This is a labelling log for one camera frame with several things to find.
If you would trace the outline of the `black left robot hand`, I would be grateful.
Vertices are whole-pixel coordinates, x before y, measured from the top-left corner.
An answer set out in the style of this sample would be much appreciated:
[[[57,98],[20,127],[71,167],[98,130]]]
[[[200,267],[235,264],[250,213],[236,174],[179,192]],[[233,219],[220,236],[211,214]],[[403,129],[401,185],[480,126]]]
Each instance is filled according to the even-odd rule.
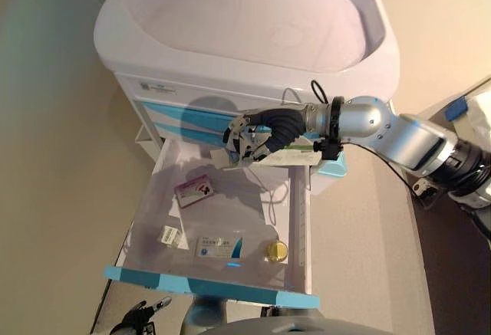
[[[167,296],[150,306],[147,306],[146,301],[139,302],[125,313],[110,334],[156,334],[155,324],[151,319],[158,311],[169,306],[171,301],[172,298]]]

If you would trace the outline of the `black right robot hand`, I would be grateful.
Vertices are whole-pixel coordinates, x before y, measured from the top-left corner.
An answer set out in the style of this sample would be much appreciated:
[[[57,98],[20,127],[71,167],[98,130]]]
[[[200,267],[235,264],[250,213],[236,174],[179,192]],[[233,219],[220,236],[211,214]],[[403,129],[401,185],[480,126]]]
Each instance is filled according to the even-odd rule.
[[[251,110],[235,117],[223,133],[222,142],[229,156],[230,166],[245,166],[262,161],[272,153],[284,149],[306,132],[308,105],[287,104],[282,107]],[[243,134],[251,128],[265,126],[270,136],[253,146]]]

